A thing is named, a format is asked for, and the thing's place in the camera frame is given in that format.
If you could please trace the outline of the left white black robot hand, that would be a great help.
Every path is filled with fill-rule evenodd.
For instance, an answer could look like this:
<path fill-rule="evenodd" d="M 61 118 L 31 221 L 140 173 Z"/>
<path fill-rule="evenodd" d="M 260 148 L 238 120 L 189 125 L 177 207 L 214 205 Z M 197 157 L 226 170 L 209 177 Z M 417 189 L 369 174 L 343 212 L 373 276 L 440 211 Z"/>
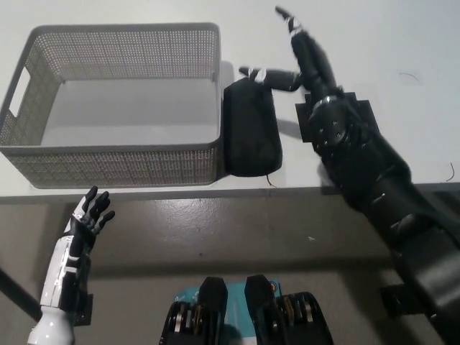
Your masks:
<path fill-rule="evenodd" d="M 40 298 L 42 307 L 66 313 L 78 310 L 81 296 L 87 293 L 90 253 L 102 228 L 115 215 L 107 210 L 109 205 L 109 192 L 99 195 L 93 186 L 71 213 L 55 243 Z"/>

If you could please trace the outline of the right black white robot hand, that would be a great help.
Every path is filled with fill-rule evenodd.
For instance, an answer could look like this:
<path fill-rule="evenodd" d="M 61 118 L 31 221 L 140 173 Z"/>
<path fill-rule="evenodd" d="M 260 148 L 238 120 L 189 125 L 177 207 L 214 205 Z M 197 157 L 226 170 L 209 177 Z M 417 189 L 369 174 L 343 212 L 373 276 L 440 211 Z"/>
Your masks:
<path fill-rule="evenodd" d="M 337 85 L 321 46 L 297 18 L 281 6 L 275 11 L 287 25 L 300 70 L 240 68 L 263 88 L 310 94 L 307 129 L 328 179 L 355 208 L 366 204 L 408 206 L 416 191 L 410 169 L 389 142 L 360 117 Z"/>

